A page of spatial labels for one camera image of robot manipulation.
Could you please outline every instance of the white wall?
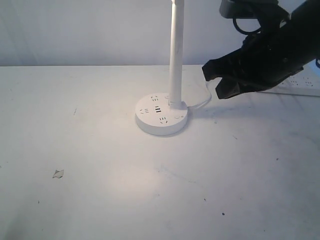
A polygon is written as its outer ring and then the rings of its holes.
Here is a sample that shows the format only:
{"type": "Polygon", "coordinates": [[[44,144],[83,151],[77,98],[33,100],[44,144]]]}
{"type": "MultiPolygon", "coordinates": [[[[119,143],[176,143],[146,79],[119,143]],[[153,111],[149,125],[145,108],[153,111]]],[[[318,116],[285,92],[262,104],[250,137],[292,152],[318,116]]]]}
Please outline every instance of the white wall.
{"type": "MultiPolygon", "coordinates": [[[[291,12],[302,2],[280,5],[291,12]]],[[[241,46],[244,36],[220,16],[220,3],[185,1],[184,64],[241,46]]],[[[0,66],[167,65],[170,25],[170,0],[1,0],[0,66]]]]}

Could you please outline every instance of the white cable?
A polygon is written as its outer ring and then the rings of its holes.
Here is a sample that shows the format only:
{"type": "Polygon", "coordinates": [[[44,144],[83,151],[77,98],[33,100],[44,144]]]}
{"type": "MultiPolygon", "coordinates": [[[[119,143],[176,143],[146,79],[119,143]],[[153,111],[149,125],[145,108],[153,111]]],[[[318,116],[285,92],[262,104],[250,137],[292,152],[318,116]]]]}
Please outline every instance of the white cable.
{"type": "Polygon", "coordinates": [[[209,82],[204,82],[205,83],[205,91],[207,92],[208,94],[208,98],[206,98],[204,101],[196,104],[196,105],[193,105],[193,106],[189,106],[189,109],[199,109],[199,108],[202,108],[204,107],[205,105],[207,105],[208,103],[211,102],[212,100],[212,93],[210,92],[209,88],[208,88],[208,84],[209,82]]]}

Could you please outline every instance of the white tabletop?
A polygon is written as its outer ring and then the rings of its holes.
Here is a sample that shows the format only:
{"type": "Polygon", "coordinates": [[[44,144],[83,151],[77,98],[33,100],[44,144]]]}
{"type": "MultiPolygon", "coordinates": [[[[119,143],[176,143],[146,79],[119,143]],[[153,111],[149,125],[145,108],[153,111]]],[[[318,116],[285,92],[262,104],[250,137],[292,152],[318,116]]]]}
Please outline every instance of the white tabletop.
{"type": "MultiPolygon", "coordinates": [[[[197,104],[201,66],[183,69],[197,104]]],[[[155,137],[135,104],[168,76],[0,67],[0,240],[320,239],[320,98],[214,94],[180,134],[155,137]]]]}

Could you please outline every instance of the small debris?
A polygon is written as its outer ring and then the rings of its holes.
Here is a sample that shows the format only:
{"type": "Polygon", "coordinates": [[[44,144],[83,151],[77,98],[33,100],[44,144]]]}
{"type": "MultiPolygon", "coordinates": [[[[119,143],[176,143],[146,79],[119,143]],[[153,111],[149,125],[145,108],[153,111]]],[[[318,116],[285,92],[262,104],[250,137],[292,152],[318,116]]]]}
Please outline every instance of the small debris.
{"type": "Polygon", "coordinates": [[[58,171],[58,170],[55,170],[55,173],[53,174],[53,179],[54,178],[57,178],[57,179],[60,179],[64,176],[64,170],[61,170],[61,171],[58,171]]]}

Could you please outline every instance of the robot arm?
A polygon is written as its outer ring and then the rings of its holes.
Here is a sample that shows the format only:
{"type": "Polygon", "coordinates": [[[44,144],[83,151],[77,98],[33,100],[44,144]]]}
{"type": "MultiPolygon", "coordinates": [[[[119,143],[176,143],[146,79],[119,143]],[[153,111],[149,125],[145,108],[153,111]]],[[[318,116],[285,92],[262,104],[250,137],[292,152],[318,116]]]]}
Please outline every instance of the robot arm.
{"type": "Polygon", "coordinates": [[[278,0],[223,0],[220,13],[247,37],[242,48],[202,67],[206,81],[222,78],[219,99],[271,89],[320,57],[320,0],[306,0],[292,14],[278,0]],[[237,19],[258,19],[261,27],[246,32],[237,19]]]}

